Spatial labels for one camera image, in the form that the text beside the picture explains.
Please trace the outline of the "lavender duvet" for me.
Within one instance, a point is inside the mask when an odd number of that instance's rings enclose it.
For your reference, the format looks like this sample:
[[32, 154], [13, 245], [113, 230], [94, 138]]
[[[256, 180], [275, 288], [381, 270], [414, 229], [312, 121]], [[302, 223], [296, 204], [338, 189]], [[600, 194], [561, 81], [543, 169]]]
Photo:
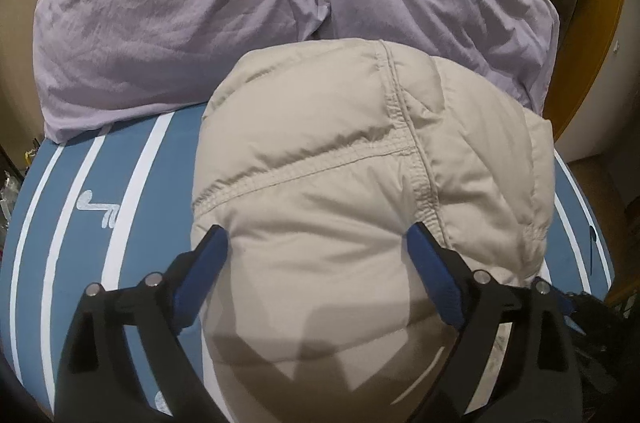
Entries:
[[38, 0], [32, 65], [63, 143], [205, 102], [245, 53], [313, 39], [399, 42], [540, 112], [559, 34], [550, 0]]

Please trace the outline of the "beige puffer jacket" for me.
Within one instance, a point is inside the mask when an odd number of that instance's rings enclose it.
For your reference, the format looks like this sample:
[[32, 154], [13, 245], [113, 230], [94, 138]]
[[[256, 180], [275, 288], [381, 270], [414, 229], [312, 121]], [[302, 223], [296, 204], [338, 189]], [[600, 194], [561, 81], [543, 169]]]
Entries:
[[548, 120], [450, 60], [382, 40], [247, 53], [203, 114], [192, 237], [228, 232], [205, 383], [237, 422], [402, 422], [457, 334], [406, 249], [424, 224], [498, 281], [542, 266]]

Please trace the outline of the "blue white striped bedsheet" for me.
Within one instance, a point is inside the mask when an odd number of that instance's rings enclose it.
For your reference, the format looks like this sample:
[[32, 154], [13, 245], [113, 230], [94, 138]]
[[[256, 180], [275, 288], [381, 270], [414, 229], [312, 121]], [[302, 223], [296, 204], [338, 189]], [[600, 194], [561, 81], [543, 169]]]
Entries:
[[[6, 239], [1, 343], [25, 391], [53, 412], [58, 364], [86, 287], [134, 287], [204, 238], [192, 237], [201, 119], [201, 108], [189, 108], [40, 148]], [[229, 254], [228, 235], [224, 265]], [[222, 270], [195, 322], [178, 339], [224, 421], [236, 422], [221, 395], [205, 383], [212, 359], [202, 316]], [[136, 328], [126, 328], [125, 334], [146, 401], [168, 412]]]

